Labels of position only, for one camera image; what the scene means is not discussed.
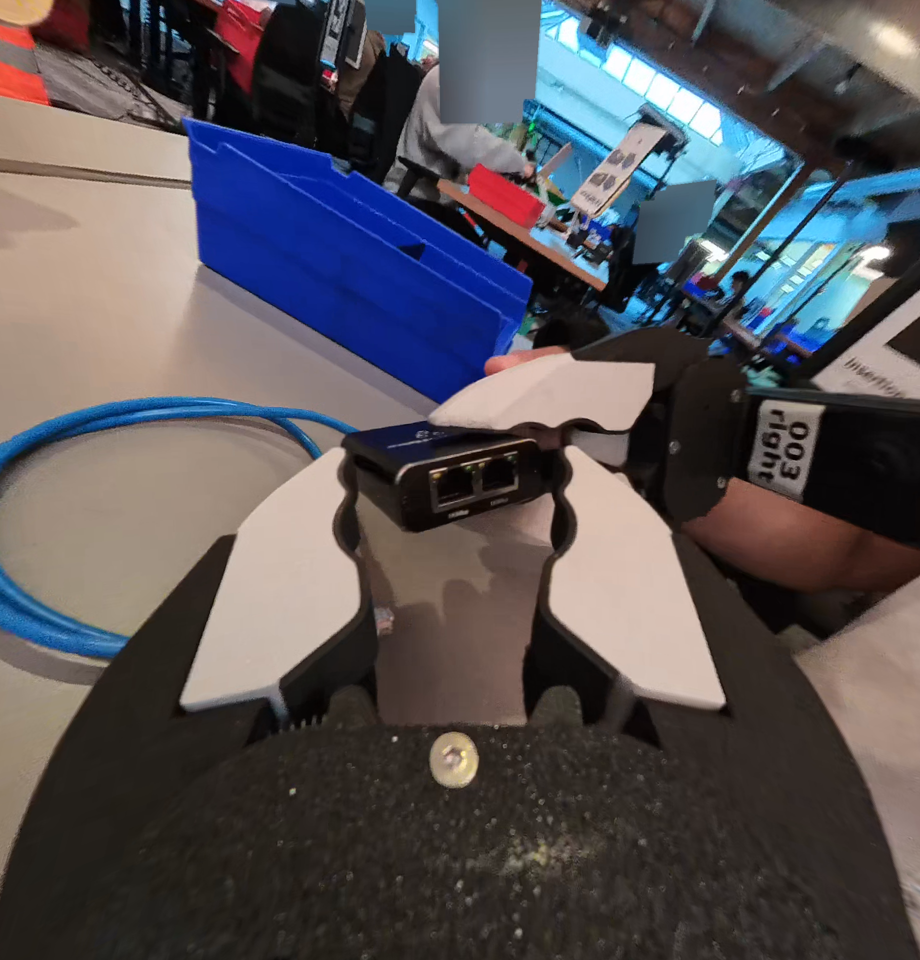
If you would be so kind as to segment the black network adapter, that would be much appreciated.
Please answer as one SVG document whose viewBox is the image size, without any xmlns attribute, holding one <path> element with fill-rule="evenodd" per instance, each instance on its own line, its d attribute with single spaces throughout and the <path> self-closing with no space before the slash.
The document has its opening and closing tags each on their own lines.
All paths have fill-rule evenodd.
<svg viewBox="0 0 920 960">
<path fill-rule="evenodd" d="M 549 491 L 550 454 L 532 438 L 424 421 L 357 431 L 342 448 L 360 495 L 404 532 L 423 533 Z"/>
</svg>

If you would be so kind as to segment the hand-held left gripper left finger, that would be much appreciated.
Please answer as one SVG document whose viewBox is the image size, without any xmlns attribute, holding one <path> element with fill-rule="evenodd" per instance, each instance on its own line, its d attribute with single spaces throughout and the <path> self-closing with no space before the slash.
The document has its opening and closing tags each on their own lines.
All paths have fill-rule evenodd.
<svg viewBox="0 0 920 960">
<path fill-rule="evenodd" d="M 179 697 L 186 712 L 262 700 L 277 719 L 310 719 L 369 680 L 379 638 L 357 497 L 336 447 L 241 523 Z"/>
</svg>

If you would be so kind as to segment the person's right hand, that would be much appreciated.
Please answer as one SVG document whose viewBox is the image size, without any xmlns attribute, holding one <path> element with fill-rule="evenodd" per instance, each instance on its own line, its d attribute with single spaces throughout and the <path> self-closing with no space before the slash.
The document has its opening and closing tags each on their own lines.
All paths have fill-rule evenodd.
<svg viewBox="0 0 920 960">
<path fill-rule="evenodd" d="M 486 377 L 543 358 L 565 355 L 578 362 L 652 364 L 654 392 L 669 388 L 684 371 L 709 358 L 710 342 L 673 327 L 648 327 L 612 334 L 596 342 L 569 350 L 552 345 L 491 357 L 485 364 Z"/>
</svg>

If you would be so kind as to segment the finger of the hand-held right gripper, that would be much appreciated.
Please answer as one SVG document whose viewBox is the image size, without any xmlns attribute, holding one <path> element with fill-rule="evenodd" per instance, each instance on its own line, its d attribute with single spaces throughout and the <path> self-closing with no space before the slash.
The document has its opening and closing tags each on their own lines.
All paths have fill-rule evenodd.
<svg viewBox="0 0 920 960">
<path fill-rule="evenodd" d="M 572 429 L 568 445 L 580 450 L 591 460 L 608 470 L 622 470 L 627 462 L 630 446 L 629 433 L 601 433 Z"/>
<path fill-rule="evenodd" d="M 632 429 L 654 394 L 655 365 L 582 361 L 559 353 L 484 376 L 442 402 L 431 426 L 510 433 L 588 425 Z"/>
</svg>

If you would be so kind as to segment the red plastic bin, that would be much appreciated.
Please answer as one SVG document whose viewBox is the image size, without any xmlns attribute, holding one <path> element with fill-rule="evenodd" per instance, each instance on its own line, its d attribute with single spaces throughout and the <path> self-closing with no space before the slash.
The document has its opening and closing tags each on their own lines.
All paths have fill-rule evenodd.
<svg viewBox="0 0 920 960">
<path fill-rule="evenodd" d="M 538 225 L 547 206 L 524 186 L 482 164 L 468 173 L 466 185 L 470 196 L 525 230 Z"/>
</svg>

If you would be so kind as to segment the white sign board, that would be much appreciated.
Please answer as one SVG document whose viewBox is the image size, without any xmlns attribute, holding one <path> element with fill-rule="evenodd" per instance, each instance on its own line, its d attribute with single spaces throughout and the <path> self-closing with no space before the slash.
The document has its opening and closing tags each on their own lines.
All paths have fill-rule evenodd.
<svg viewBox="0 0 920 960">
<path fill-rule="evenodd" d="M 667 134 L 663 126 L 644 122 L 634 124 L 574 192 L 569 201 L 573 211 L 595 219 L 607 210 Z"/>
</svg>

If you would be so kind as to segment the person's right forearm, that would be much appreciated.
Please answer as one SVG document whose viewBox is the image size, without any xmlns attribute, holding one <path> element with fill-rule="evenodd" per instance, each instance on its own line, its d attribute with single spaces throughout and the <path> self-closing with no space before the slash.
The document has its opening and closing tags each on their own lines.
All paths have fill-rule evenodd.
<svg viewBox="0 0 920 960">
<path fill-rule="evenodd" d="M 682 533 L 745 574 L 806 594 L 891 594 L 920 577 L 920 549 L 739 479 Z"/>
</svg>

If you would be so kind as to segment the blue plastic bin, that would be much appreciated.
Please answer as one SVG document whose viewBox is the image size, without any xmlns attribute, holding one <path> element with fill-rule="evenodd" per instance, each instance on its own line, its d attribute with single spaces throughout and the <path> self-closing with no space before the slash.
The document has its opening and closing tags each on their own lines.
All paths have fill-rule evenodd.
<svg viewBox="0 0 920 960">
<path fill-rule="evenodd" d="M 432 402 L 510 348 L 525 273 L 327 153 L 183 127 L 205 268 Z"/>
</svg>

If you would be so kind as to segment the wooden background table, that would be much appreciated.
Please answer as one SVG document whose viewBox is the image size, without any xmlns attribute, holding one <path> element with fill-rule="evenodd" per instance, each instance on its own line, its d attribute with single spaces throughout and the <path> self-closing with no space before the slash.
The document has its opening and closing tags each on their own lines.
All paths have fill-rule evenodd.
<svg viewBox="0 0 920 960">
<path fill-rule="evenodd" d="M 596 292 L 606 289 L 609 282 L 608 266 L 600 264 L 591 267 L 579 262 L 574 255 L 575 251 L 555 231 L 547 227 L 535 226 L 527 229 L 518 225 L 479 198 L 471 196 L 465 185 L 441 178 L 437 186 L 443 196 L 465 210 L 482 228 L 484 234 L 502 246 L 507 253 L 520 250 L 522 255 L 519 260 L 533 262 L 539 259 Z"/>
</svg>

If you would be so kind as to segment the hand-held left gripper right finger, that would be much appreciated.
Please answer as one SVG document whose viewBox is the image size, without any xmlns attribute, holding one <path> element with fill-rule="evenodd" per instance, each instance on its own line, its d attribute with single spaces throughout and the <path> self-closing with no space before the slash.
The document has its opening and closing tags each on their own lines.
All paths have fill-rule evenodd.
<svg viewBox="0 0 920 960">
<path fill-rule="evenodd" d="M 581 449 L 565 447 L 553 467 L 527 716 L 555 689 L 573 691 L 582 722 L 626 722 L 646 701 L 721 713 L 727 697 L 669 526 Z"/>
</svg>

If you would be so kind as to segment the person's white clothing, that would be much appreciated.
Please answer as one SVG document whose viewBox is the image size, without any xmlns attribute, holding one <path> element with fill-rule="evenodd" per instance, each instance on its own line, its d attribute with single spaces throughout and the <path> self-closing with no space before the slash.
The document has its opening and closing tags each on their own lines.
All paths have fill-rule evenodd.
<svg viewBox="0 0 920 960">
<path fill-rule="evenodd" d="M 795 659 L 870 788 L 920 947 L 920 577 Z"/>
</svg>

